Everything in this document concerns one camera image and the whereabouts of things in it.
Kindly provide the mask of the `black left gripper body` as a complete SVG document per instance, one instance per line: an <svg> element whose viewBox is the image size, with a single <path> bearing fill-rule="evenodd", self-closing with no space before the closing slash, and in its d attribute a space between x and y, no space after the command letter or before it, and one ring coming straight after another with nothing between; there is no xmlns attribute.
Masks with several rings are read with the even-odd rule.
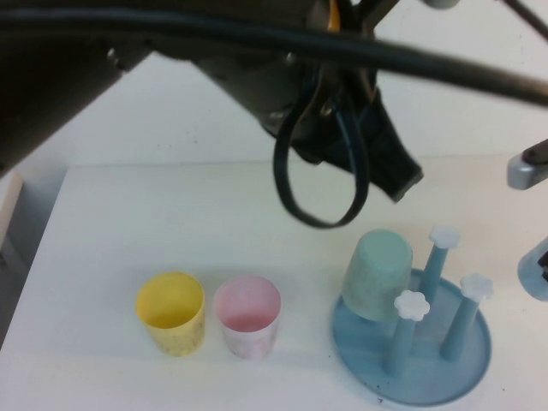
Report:
<svg viewBox="0 0 548 411"><path fill-rule="evenodd" d="M548 164L548 140L529 147L522 153L522 160L533 167L546 166Z"/></svg>

